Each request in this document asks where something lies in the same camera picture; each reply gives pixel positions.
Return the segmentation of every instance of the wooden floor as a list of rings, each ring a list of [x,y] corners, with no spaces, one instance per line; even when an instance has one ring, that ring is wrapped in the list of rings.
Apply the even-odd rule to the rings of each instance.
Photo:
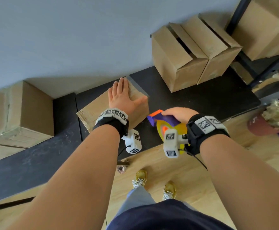
[[[279,137],[269,135],[256,137],[246,128],[247,120],[255,112],[246,113],[225,123],[231,137],[245,148],[251,150],[262,160],[269,163],[279,171]],[[148,172],[148,181],[145,188],[156,202],[162,200],[164,184],[172,180],[177,185],[177,199],[186,201],[197,210],[213,216],[234,228],[234,225],[222,205],[210,180],[208,171],[193,157],[183,154],[178,159],[169,159],[165,156],[163,146],[157,146],[140,154],[134,155],[128,160],[130,167],[124,174],[115,174],[111,192],[110,203],[106,215],[109,223],[126,199],[127,193],[133,188],[131,181],[135,173],[145,168]],[[35,187],[23,193],[8,197],[0,203],[15,201],[27,197],[33,197],[44,187]],[[16,207],[0,210],[0,229],[5,229],[28,206],[22,204]]]

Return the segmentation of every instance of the light wood floor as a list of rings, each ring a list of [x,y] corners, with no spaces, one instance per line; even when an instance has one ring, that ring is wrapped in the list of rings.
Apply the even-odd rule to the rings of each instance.
[[[246,122],[256,112],[238,116],[227,121],[225,125],[237,143],[279,171],[279,137],[277,135],[256,137],[247,130]],[[145,168],[148,172],[145,188],[156,202],[161,201],[163,186],[171,180],[176,183],[178,200],[186,201],[197,210],[235,228],[213,187],[208,171],[187,154],[181,155],[178,159],[167,158],[162,147],[160,145],[130,157],[131,165],[126,172],[115,174],[106,215],[107,223],[113,219],[127,193],[133,188],[131,181],[135,173]]]

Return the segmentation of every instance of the gray wall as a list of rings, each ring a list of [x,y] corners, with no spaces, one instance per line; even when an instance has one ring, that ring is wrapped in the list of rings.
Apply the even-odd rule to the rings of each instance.
[[[153,65],[150,34],[239,0],[0,0],[0,88],[27,79],[59,97]]]

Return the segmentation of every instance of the shirt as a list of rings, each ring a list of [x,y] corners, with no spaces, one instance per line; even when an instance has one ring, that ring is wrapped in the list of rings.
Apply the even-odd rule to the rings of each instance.
[[[107,230],[141,229],[232,230],[221,221],[191,210],[183,202],[174,199],[126,210],[107,227]]]

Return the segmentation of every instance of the pants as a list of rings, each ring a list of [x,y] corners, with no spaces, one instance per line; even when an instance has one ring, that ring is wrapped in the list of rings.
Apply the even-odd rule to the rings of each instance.
[[[120,215],[122,212],[124,212],[128,209],[131,209],[133,207],[139,207],[139,206],[149,205],[149,204],[154,204],[154,203],[155,203],[155,201],[153,200],[151,195],[145,190],[145,188],[142,186],[139,186],[138,188],[131,190],[127,194],[126,201],[122,204],[121,208],[118,210],[115,217]],[[188,208],[190,208],[194,211],[197,211],[195,208],[193,208],[187,202],[183,202],[183,203]]]

